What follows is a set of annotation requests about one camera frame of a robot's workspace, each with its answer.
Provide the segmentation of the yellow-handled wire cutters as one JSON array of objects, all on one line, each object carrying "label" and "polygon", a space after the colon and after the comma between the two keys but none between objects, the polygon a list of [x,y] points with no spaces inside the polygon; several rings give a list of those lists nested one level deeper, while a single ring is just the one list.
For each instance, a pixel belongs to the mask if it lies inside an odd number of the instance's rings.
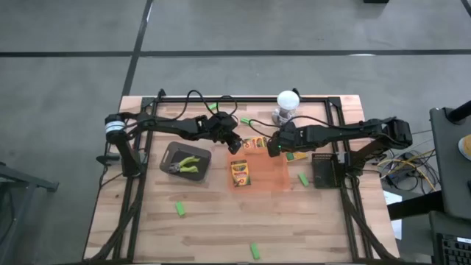
[{"label": "yellow-handled wire cutters", "polygon": [[185,165],[181,165],[180,163],[172,163],[170,166],[169,166],[169,173],[173,173],[173,174],[176,174],[176,173],[198,173],[199,170],[196,166],[185,166]]}]

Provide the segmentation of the black floor beam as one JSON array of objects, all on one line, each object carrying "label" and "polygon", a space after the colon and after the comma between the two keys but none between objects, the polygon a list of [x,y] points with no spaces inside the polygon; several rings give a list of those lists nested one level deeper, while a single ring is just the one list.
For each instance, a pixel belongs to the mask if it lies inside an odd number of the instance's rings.
[{"label": "black floor beam", "polygon": [[428,214],[431,211],[445,211],[441,191],[434,191],[402,202],[395,202],[388,205],[387,208],[392,221]]}]

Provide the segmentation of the grey metal stand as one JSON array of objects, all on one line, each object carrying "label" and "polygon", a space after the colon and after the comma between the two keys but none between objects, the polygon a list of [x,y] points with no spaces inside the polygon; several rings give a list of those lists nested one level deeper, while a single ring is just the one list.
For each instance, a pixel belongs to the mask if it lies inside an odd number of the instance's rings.
[{"label": "grey metal stand", "polygon": [[24,196],[18,206],[15,206],[13,197],[10,197],[11,223],[6,232],[0,236],[0,265],[7,265],[8,260],[13,255],[14,247],[24,226],[26,214],[32,203],[32,197],[37,188],[44,188],[48,192],[56,192],[59,183],[44,180],[30,174],[20,172],[8,167],[0,162],[0,205],[2,197],[14,188],[24,188]]}]

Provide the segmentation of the yellow round object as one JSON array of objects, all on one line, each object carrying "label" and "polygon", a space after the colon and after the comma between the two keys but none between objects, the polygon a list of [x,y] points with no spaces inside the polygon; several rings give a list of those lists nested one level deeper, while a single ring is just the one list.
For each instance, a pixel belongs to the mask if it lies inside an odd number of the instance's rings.
[{"label": "yellow round object", "polygon": [[471,134],[459,139],[458,150],[464,158],[471,161]]}]

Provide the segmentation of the white dome lamp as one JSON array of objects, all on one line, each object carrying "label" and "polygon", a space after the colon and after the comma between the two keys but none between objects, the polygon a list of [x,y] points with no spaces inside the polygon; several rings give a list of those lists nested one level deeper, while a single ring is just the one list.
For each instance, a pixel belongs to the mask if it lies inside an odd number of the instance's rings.
[{"label": "white dome lamp", "polygon": [[272,112],[272,121],[275,125],[284,125],[293,118],[300,105],[300,97],[293,91],[283,91],[277,96],[277,107]]}]

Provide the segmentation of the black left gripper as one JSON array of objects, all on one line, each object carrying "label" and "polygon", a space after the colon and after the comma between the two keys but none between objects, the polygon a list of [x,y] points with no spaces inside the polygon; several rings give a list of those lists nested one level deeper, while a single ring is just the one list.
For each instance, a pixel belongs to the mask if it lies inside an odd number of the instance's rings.
[{"label": "black left gripper", "polygon": [[234,132],[237,126],[238,122],[230,114],[216,113],[202,122],[201,138],[214,142],[227,142],[229,152],[235,155],[241,148],[241,142],[244,142],[243,137]]}]

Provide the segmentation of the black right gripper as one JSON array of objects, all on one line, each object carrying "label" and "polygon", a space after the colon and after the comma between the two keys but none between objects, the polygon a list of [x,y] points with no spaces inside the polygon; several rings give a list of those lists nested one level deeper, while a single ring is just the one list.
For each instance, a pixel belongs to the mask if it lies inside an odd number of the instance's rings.
[{"label": "black right gripper", "polygon": [[287,122],[274,133],[274,138],[267,141],[267,150],[271,158],[279,156],[280,152],[305,151],[300,130],[294,122]]}]

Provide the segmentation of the dark grey desk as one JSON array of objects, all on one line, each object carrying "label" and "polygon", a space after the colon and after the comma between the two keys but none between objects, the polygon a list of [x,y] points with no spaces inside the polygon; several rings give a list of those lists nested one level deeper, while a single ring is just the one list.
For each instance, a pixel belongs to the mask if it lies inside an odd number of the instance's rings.
[{"label": "dark grey desk", "polygon": [[471,118],[454,124],[443,108],[432,108],[429,115],[445,211],[451,216],[471,219],[471,160],[458,149],[459,141],[471,136]]}]

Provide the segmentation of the black keyboard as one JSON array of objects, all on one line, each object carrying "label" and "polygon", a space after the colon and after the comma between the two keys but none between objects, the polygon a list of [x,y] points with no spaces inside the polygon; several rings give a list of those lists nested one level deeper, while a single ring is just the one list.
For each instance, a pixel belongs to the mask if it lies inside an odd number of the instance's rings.
[{"label": "black keyboard", "polygon": [[440,265],[471,265],[471,238],[438,233],[436,243]]}]

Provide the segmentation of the black pole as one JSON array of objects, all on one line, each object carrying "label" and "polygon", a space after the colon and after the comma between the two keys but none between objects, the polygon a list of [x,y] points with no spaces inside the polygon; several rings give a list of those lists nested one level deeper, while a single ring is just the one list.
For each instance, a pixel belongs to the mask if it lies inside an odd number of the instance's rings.
[{"label": "black pole", "polygon": [[457,108],[445,107],[445,117],[454,124],[463,124],[471,116],[471,100]]}]

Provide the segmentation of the white paper sheet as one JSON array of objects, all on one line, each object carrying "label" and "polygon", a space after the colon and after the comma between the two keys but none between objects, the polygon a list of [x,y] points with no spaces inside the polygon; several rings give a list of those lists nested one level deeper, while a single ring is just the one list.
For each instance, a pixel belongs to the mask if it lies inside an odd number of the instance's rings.
[{"label": "white paper sheet", "polygon": [[[387,205],[401,202],[403,200],[400,195],[394,194],[389,191],[384,191],[383,195],[384,195]],[[392,224],[392,229],[394,231],[394,237],[397,240],[401,240],[402,239],[402,220],[401,219],[391,220],[391,224]]]}]

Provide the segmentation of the orange translucent plastic bin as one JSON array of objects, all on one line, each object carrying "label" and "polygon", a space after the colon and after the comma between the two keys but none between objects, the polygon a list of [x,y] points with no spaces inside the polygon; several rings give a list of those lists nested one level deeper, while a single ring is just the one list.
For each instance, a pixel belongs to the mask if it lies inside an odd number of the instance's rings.
[{"label": "orange translucent plastic bin", "polygon": [[[230,163],[234,160],[248,162],[251,185],[233,186]],[[281,192],[291,187],[285,156],[271,158],[266,149],[239,150],[235,155],[227,153],[227,180],[228,187],[234,194]]]}]

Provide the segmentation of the dark grey plastic bin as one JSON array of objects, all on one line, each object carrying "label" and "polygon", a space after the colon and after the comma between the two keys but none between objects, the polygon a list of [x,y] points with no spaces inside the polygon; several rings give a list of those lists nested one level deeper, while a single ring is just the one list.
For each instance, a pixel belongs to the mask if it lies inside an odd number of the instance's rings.
[{"label": "dark grey plastic bin", "polygon": [[[199,162],[188,163],[185,166],[196,166],[199,170],[198,173],[169,173],[169,166],[172,163],[179,163],[186,157],[195,156],[199,158]],[[210,159],[212,154],[206,149],[199,147],[182,144],[180,142],[172,141],[164,152],[164,156],[160,162],[160,170],[177,177],[181,177],[194,182],[202,182],[209,168]]]}]

